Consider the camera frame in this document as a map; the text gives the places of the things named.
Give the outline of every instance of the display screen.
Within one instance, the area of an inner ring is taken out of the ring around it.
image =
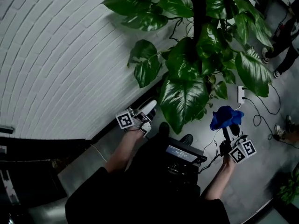
[[[166,149],[166,152],[168,152],[169,154],[172,154],[174,156],[177,156],[178,158],[184,159],[188,162],[193,162],[194,160],[196,160],[197,156],[194,156],[192,154],[189,154],[183,150],[180,150],[176,147],[173,147],[171,145],[169,145]]]

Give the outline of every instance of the pothos plant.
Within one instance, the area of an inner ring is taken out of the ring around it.
[[[251,30],[262,44],[272,47],[271,31],[249,0],[105,0],[103,4],[126,16],[122,25],[142,31],[158,30],[176,20],[171,35],[175,46],[157,51],[151,42],[140,40],[128,60],[128,66],[135,65],[140,88],[154,81],[166,65],[158,102],[175,133],[189,121],[202,119],[206,106],[213,105],[209,100],[228,98],[226,84],[235,84],[232,70],[253,93],[268,96],[271,73],[247,41]],[[236,26],[228,22],[233,18]],[[192,23],[193,36],[187,33],[179,41],[172,37],[182,22]],[[230,46],[233,38],[243,46],[242,51]],[[224,81],[217,81],[216,74]]]

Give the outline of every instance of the hand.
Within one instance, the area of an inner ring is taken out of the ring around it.
[[[222,166],[224,168],[228,168],[230,169],[231,171],[233,171],[236,167],[236,163],[235,161],[232,159],[232,157],[228,154],[224,155],[223,156],[223,164]]]

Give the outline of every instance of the gray floor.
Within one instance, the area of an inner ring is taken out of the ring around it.
[[[271,25],[274,31],[278,23],[283,19],[285,11],[278,5],[273,4],[267,17],[267,22]],[[252,40],[251,44],[256,51],[260,51],[262,46]],[[268,65],[271,70],[274,70],[284,59],[286,51],[280,54],[279,57],[271,60]],[[271,129],[274,130],[274,125],[279,123],[283,125],[285,116],[291,115],[296,123],[299,123],[298,112],[298,92],[299,85],[299,60],[279,79],[273,81],[281,97],[281,110],[278,115],[268,114],[265,107],[261,104],[257,97],[250,91],[246,92],[246,97],[252,99],[261,114],[265,117]],[[222,105],[230,105],[232,108],[237,108],[236,102],[236,86],[228,85],[229,101],[215,100],[212,109],[208,110],[207,115],[202,121],[193,121],[184,126],[180,135],[171,132],[171,137],[180,139],[187,133],[194,136],[194,147],[203,149],[210,143],[215,135],[211,131],[209,124],[212,120],[212,112],[218,110]],[[268,98],[263,98],[264,103],[273,112],[278,110],[278,97],[275,91],[270,88]],[[256,111],[252,104],[246,102],[241,108],[245,113],[242,120],[242,129],[249,135],[253,141],[257,154],[249,160],[238,165],[233,174],[229,185],[222,197],[225,208],[227,210],[231,224],[239,224],[254,215],[267,201],[272,198],[268,186],[273,176],[278,171],[289,171],[295,167],[299,161],[299,150],[294,149],[286,144],[276,142],[274,139],[268,140],[269,129],[264,122],[259,127],[254,127],[253,116]],[[157,132],[159,124],[164,121],[164,117],[158,108],[157,115],[153,120],[153,130],[151,135]],[[104,136],[96,147],[101,151],[106,159],[112,154],[123,136],[123,131],[115,128]],[[222,132],[216,134],[215,140],[218,145],[223,141]],[[208,157],[206,163],[209,163],[214,158],[216,146],[210,145],[205,150],[205,155]],[[90,147],[80,157],[78,157],[71,165],[59,174],[60,181],[68,195],[71,195],[86,179],[88,179],[99,167],[104,165],[104,160],[97,151]],[[199,176],[198,185],[202,190],[209,184],[221,165],[222,159],[218,158],[212,166],[202,172]],[[41,207],[30,209],[36,223],[66,223],[64,213],[64,203],[66,199],[59,200],[55,203],[50,203]]]

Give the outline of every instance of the blue object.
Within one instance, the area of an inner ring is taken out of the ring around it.
[[[221,106],[217,112],[213,112],[213,119],[210,124],[212,130],[225,128],[232,124],[240,125],[244,113],[233,110],[230,106]]]

